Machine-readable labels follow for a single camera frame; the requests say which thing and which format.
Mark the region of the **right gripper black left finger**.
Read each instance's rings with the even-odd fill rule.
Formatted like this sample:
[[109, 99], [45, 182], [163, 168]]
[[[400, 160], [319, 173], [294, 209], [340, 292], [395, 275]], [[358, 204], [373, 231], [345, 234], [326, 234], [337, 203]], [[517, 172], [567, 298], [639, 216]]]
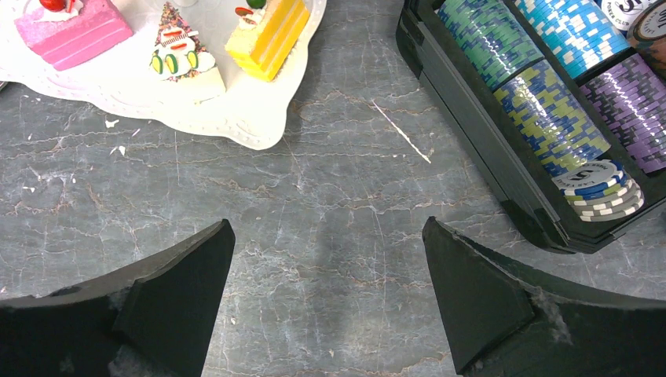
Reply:
[[201, 375], [235, 241], [221, 220], [102, 276], [2, 300], [2, 375]]

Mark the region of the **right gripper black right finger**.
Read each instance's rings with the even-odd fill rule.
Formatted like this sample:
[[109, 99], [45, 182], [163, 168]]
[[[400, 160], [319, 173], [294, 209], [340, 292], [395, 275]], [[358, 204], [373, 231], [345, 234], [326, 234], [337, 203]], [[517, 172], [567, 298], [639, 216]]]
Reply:
[[462, 376], [662, 376], [665, 304], [553, 276], [429, 218], [423, 242]]

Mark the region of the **white sprinkle cake slice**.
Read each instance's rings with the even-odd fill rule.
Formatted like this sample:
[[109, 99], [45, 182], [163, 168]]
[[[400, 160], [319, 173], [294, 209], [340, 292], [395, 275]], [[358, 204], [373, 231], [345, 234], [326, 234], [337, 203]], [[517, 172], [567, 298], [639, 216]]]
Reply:
[[166, 90], [200, 103], [226, 91], [215, 57], [170, 2], [163, 4], [149, 64]]

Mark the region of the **pink layered cake slice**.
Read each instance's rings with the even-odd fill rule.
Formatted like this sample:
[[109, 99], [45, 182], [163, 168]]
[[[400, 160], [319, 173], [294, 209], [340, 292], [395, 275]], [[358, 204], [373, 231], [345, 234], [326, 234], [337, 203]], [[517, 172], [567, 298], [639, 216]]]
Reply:
[[13, 21], [26, 46], [58, 71], [80, 65], [134, 34], [110, 1], [26, 1]]

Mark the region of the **white three-tier cake stand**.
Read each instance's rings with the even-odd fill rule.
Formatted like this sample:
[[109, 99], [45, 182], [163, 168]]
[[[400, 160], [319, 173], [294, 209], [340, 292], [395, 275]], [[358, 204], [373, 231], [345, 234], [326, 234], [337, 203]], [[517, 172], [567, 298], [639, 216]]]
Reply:
[[113, 49], [66, 71], [57, 71], [21, 40], [14, 21], [22, 1], [1, 4], [1, 78], [55, 98], [86, 101], [118, 116], [153, 119], [189, 134], [227, 137], [255, 150], [274, 146], [285, 129], [287, 107], [305, 74], [308, 45], [326, 4], [308, 1], [310, 17], [276, 78], [250, 77], [226, 53], [235, 26], [235, 1], [199, 1], [181, 15], [202, 35], [224, 80], [219, 97], [196, 103], [186, 88], [153, 79], [148, 64], [162, 13], [160, 1], [119, 1], [133, 35]]

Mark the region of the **yellow rectangular cake slice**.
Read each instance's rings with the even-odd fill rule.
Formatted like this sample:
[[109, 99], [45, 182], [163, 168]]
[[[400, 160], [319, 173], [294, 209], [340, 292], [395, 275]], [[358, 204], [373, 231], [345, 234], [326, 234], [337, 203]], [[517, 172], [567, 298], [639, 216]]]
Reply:
[[302, 0], [247, 1], [237, 6], [239, 22], [226, 52], [248, 75], [272, 81], [310, 16]]

